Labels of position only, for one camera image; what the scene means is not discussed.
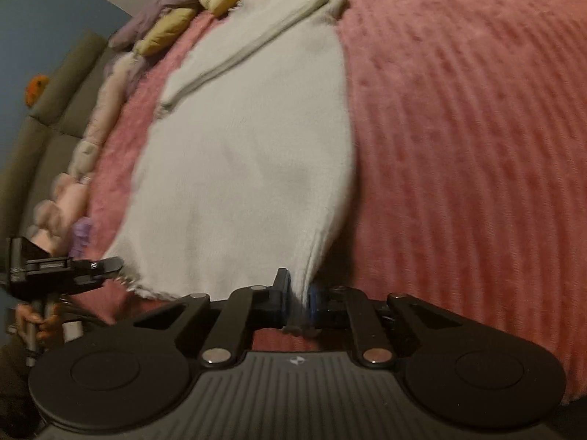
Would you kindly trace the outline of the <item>person's left hand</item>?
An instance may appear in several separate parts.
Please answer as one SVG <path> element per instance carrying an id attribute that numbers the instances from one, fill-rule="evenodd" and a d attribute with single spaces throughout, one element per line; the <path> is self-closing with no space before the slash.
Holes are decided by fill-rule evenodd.
<path id="1" fill-rule="evenodd" d="M 16 307 L 16 323 L 19 335 L 26 340 L 28 329 L 35 327 L 37 342 L 49 349 L 64 343 L 63 306 L 53 304 L 50 315 L 44 318 L 30 304 L 18 304 Z"/>

